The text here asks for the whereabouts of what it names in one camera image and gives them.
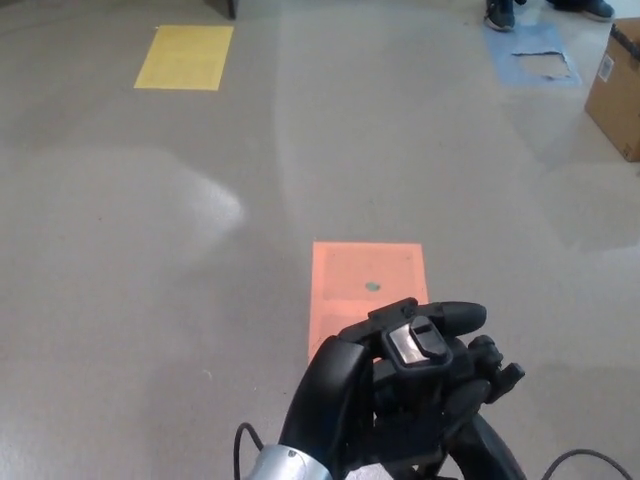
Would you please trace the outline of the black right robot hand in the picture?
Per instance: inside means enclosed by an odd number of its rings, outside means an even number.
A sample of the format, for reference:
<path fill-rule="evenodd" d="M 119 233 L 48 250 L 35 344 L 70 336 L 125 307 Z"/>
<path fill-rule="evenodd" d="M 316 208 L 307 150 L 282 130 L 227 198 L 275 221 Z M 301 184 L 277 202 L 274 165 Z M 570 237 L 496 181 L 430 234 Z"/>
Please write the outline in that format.
<path fill-rule="evenodd" d="M 465 479 L 524 479 L 509 447 L 479 414 L 490 390 L 488 381 L 473 380 L 426 410 L 406 435 L 385 443 L 386 472 L 394 479 L 434 479 L 450 457 Z"/>

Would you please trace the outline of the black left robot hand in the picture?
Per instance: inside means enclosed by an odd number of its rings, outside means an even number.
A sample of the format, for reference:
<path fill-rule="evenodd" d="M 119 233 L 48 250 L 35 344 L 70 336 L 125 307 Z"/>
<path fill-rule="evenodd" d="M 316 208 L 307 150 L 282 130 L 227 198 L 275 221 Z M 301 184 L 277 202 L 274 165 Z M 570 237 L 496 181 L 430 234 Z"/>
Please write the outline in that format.
<path fill-rule="evenodd" d="M 334 479 L 389 461 L 387 441 L 401 439 L 455 388 L 483 380 L 459 338 L 486 317 L 477 303 L 421 305 L 409 297 L 329 336 L 294 394 L 280 444 L 309 455 Z"/>

